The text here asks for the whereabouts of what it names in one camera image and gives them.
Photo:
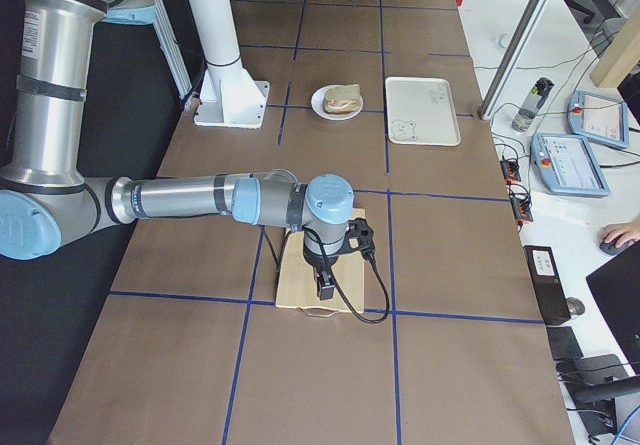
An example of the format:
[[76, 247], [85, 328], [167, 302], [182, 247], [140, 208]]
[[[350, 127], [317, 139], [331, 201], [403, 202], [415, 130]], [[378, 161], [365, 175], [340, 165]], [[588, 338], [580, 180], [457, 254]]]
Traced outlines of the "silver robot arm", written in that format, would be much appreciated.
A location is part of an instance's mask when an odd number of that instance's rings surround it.
[[[8, 163], [15, 134], [23, 0], [1, 0], [1, 161]], [[176, 87], [150, 25], [95, 27], [84, 108], [79, 166], [87, 176], [156, 175], [178, 120]], [[130, 240], [116, 226], [37, 260], [1, 260], [1, 302], [49, 300], [65, 292], [95, 298], [111, 285]]]

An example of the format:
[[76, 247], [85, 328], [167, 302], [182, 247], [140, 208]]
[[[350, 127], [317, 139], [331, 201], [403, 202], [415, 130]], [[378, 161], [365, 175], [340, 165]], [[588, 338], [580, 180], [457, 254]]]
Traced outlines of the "person's hand on mouse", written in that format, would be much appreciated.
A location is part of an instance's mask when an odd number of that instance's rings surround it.
[[609, 242], [616, 238], [618, 247], [625, 245], [627, 248], [639, 241], [639, 234], [638, 221], [609, 224], [602, 229], [600, 240]]

